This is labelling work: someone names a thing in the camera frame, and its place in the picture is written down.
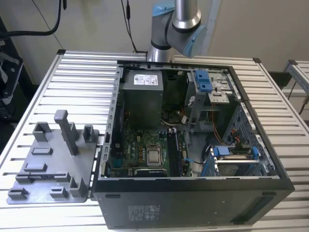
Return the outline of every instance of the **green motherboard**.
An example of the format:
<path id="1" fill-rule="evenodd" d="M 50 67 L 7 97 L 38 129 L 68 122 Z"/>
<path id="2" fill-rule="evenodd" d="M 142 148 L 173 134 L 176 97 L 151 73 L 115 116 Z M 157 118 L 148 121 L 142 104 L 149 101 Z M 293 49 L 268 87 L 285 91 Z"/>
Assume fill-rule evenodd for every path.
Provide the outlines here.
<path id="1" fill-rule="evenodd" d="M 169 176 L 169 153 L 166 131 L 155 130 L 133 130 L 129 127 L 125 129 L 124 155 L 122 159 L 112 159 L 113 177 L 130 176 L 130 170 L 137 168 L 159 168 L 166 169 Z M 182 158 L 187 156 L 184 133 L 177 134 L 179 152 Z M 160 165 L 149 167 L 147 163 L 147 151 L 158 150 L 160 154 Z"/>

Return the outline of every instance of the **motherboard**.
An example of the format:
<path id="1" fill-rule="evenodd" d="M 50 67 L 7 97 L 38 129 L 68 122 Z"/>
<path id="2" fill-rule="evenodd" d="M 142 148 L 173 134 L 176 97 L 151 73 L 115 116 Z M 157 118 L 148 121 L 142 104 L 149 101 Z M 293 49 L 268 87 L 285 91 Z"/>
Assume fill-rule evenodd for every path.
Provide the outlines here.
<path id="1" fill-rule="evenodd" d="M 135 130 L 126 126 L 123 155 L 112 157 L 111 177 L 145 177 L 147 172 L 154 171 L 158 177 L 170 176 L 171 160 L 179 163 L 180 175 L 189 174 L 189 164 L 184 161 L 187 157 L 184 132 L 176 133 L 177 144 L 170 142 L 168 134 L 168 131 Z"/>

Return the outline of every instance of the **black cable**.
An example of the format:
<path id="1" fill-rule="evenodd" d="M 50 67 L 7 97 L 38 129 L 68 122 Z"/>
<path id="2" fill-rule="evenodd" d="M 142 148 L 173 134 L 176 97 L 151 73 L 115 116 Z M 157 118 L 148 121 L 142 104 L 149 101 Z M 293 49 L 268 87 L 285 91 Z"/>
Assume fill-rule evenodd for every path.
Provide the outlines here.
<path id="1" fill-rule="evenodd" d="M 294 83 L 294 85 L 293 85 L 293 87 L 292 87 L 292 89 L 291 89 L 291 92 L 290 92 L 290 94 L 289 94 L 289 96 L 288 96 L 288 100 L 290 99 L 290 96 L 291 96 L 291 94 L 292 94 L 292 92 L 293 92 L 293 89 L 294 89 L 295 85 L 296 85 L 296 81 L 295 81 L 295 83 Z"/>
<path id="2" fill-rule="evenodd" d="M 129 4 L 129 0 L 126 0 L 126 19 L 127 19 L 127 23 L 129 26 L 129 33 L 130 33 L 130 36 L 132 37 L 130 18 L 131 18 L 130 4 Z"/>
<path id="3" fill-rule="evenodd" d="M 210 144 L 209 141 L 210 141 L 210 139 L 211 139 L 212 136 L 213 136 L 213 134 L 212 134 L 212 133 L 209 133 L 209 134 L 205 137 L 205 145 L 204 145 L 204 147 L 203 147 L 203 149 L 202 149 L 202 155 L 201 155 L 203 161 L 205 161 L 205 160 L 207 159 L 207 157 L 205 157 L 205 156 L 206 156 L 206 149 L 207 149 L 207 147 L 208 147 L 209 144 Z"/>
<path id="4" fill-rule="evenodd" d="M 123 0 L 121 0 L 121 5 L 122 5 L 122 11 L 123 11 L 123 13 L 124 13 L 124 19 L 125 19 L 125 23 L 126 23 L 126 13 L 125 13 L 125 7 L 124 7 Z M 136 49 L 136 46 L 135 46 L 135 44 L 134 44 L 134 42 L 133 42 L 131 33 L 129 32 L 127 23 L 126 23 L 126 30 L 127 30 L 127 33 L 129 34 L 130 39 L 131 39 L 131 42 L 132 42 L 132 46 L 133 46 L 133 48 L 134 48 L 134 51 L 137 52 L 137 49 Z"/>
<path id="5" fill-rule="evenodd" d="M 200 163 L 200 162 L 196 162 L 196 161 L 194 161 L 194 163 L 197 163 L 197 164 L 203 164 L 203 163 Z"/>
<path id="6" fill-rule="evenodd" d="M 30 36 L 47 36 L 52 35 L 59 26 L 60 23 L 60 15 L 61 15 L 61 0 L 58 0 L 58 16 L 57 21 L 53 29 L 50 31 L 27 31 L 27 30 L 17 30 L 17 31 L 10 31 L 10 32 L 0 32 L 0 39 L 5 39 L 13 36 L 24 36 L 24 35 L 30 35 Z"/>
<path id="7" fill-rule="evenodd" d="M 43 16 L 42 12 L 40 11 L 40 9 L 39 9 L 39 7 L 37 6 L 37 4 L 35 3 L 35 1 L 34 1 L 34 0 L 31 0 L 31 1 L 33 2 L 33 4 L 35 5 L 35 7 L 37 8 L 37 10 L 39 11 L 40 15 L 42 16 L 42 18 L 43 18 L 45 24 L 47 25 L 47 28 L 48 28 L 49 30 L 51 30 L 50 27 L 49 27 L 48 24 L 47 24 L 46 19 L 45 19 L 44 16 Z M 60 47 L 63 49 L 63 46 L 61 45 L 61 43 L 60 43 L 59 39 L 56 37 L 56 35 L 53 34 L 53 36 L 54 36 L 55 39 L 57 40 L 57 42 L 58 42 L 58 44 L 60 45 Z"/>
<path id="8" fill-rule="evenodd" d="M 303 110 L 304 110 L 304 108 L 305 108 L 305 104 L 303 104 L 302 106 L 301 106 L 301 109 L 300 109 L 300 111 L 299 111 L 299 115 L 301 115 L 301 113 L 303 112 Z"/>

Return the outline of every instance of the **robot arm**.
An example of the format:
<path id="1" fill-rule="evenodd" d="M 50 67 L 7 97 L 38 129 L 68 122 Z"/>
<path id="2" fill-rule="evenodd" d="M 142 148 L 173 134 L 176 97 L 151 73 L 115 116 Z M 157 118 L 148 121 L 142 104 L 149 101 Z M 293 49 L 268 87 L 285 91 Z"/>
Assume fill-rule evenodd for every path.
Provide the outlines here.
<path id="1" fill-rule="evenodd" d="M 172 47 L 186 57 L 200 55 L 206 36 L 197 0 L 175 0 L 153 6 L 151 48 L 147 60 L 173 61 Z"/>

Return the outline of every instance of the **cable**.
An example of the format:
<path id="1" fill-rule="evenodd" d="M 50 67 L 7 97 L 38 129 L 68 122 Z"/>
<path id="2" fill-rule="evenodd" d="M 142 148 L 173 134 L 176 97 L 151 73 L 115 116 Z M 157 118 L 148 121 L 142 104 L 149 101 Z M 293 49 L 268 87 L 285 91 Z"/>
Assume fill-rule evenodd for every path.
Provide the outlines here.
<path id="1" fill-rule="evenodd" d="M 238 143 L 240 143 L 240 139 L 239 139 L 239 137 L 235 137 L 235 139 L 238 141 Z"/>
<path id="2" fill-rule="evenodd" d="M 292 89 L 291 89 L 291 92 L 290 92 L 290 94 L 289 94 L 289 96 L 288 96 L 288 100 L 290 99 L 290 96 L 291 96 L 291 94 L 292 94 L 292 92 L 293 92 L 293 89 L 294 89 L 295 85 L 296 85 L 296 81 L 295 81 L 295 83 L 294 83 L 294 85 L 293 85 L 293 87 L 292 87 Z"/>
<path id="3" fill-rule="evenodd" d="M 208 151 L 208 149 L 211 147 L 212 144 L 209 143 L 210 139 L 212 137 L 212 133 L 209 133 L 206 137 L 205 137 L 205 145 L 202 149 L 202 155 L 201 158 L 202 160 L 206 160 L 207 158 L 205 158 L 206 152 Z"/>
<path id="4" fill-rule="evenodd" d="M 171 127 L 181 125 L 180 123 L 179 123 L 179 124 L 168 123 L 168 122 L 164 121 L 162 118 L 160 118 L 160 120 L 161 120 L 164 124 L 166 124 L 166 125 L 168 125 L 168 126 L 171 126 Z"/>
<path id="5" fill-rule="evenodd" d="M 213 125 L 213 133 L 214 133 L 214 136 L 216 137 L 216 139 L 217 139 L 220 143 L 226 145 L 226 144 L 222 141 L 222 139 L 220 138 L 220 135 L 218 134 L 218 131 L 217 131 L 216 126 L 215 126 L 215 124 L 214 124 L 214 113 L 213 113 L 213 111 L 212 111 L 212 125 Z"/>
<path id="6" fill-rule="evenodd" d="M 49 27 L 48 24 L 47 24 L 46 19 L 45 19 L 44 16 L 43 16 L 42 12 L 40 11 L 40 9 L 39 9 L 39 7 L 37 6 L 37 4 L 35 3 L 35 1 L 34 1 L 34 0 L 31 0 L 31 1 L 32 1 L 33 4 L 35 5 L 35 7 L 38 9 L 40 15 L 42 16 L 42 18 L 43 18 L 43 20 L 44 20 L 44 22 L 45 22 L 45 24 L 47 25 L 47 28 L 48 28 L 49 30 L 51 30 L 50 27 Z M 60 43 L 59 39 L 56 37 L 56 35 L 53 34 L 53 36 L 54 36 L 55 39 L 57 40 L 57 42 L 58 42 L 58 44 L 60 45 L 60 47 L 63 49 L 63 46 L 61 45 L 61 43 Z"/>
<path id="7" fill-rule="evenodd" d="M 305 104 L 303 104 L 302 106 L 301 106 L 301 109 L 300 109 L 300 111 L 299 111 L 299 115 L 301 115 L 301 113 L 303 112 L 303 110 L 304 110 L 304 108 L 305 108 Z"/>
<path id="8" fill-rule="evenodd" d="M 195 161 L 195 160 L 193 160 L 193 159 L 189 159 L 189 158 L 187 158 L 187 157 L 184 157 L 183 158 L 185 161 L 188 161 L 188 162 L 191 162 L 191 163 L 197 163 L 197 164 L 203 164 L 204 162 L 206 162 L 206 161 L 204 161 L 204 162 L 197 162 L 197 161 Z"/>
<path id="9" fill-rule="evenodd" d="M 130 18 L 131 18 L 130 4 L 129 4 L 129 0 L 126 0 L 126 19 L 127 19 L 127 23 L 128 23 L 128 26 L 129 26 L 129 32 L 130 32 L 130 35 L 132 37 Z"/>
<path id="10" fill-rule="evenodd" d="M 14 37 L 14 36 L 24 36 L 24 35 L 29 35 L 29 36 L 47 36 L 47 35 L 52 35 L 55 33 L 55 31 L 59 27 L 60 23 L 60 16 L 61 16 L 61 0 L 58 0 L 58 15 L 57 15 L 57 21 L 53 29 L 50 31 L 27 31 L 27 30 L 17 30 L 17 31 L 10 31 L 10 32 L 0 32 L 0 39 L 6 39 L 9 37 Z"/>
<path id="11" fill-rule="evenodd" d="M 126 13 L 125 13 L 125 7 L 124 7 L 124 3 L 123 3 L 123 0 L 121 0 L 121 5 L 122 5 L 122 11 L 124 13 L 124 19 L 125 19 L 125 23 L 126 23 Z M 126 30 L 127 30 L 127 33 L 129 34 L 129 37 L 131 39 L 131 42 L 132 42 L 132 46 L 134 48 L 134 52 L 137 52 L 137 49 L 136 49 L 136 46 L 133 42 L 133 39 L 132 39 L 132 36 L 131 36 L 131 33 L 129 32 L 129 29 L 128 29 L 128 26 L 127 26 L 127 23 L 126 23 Z"/>

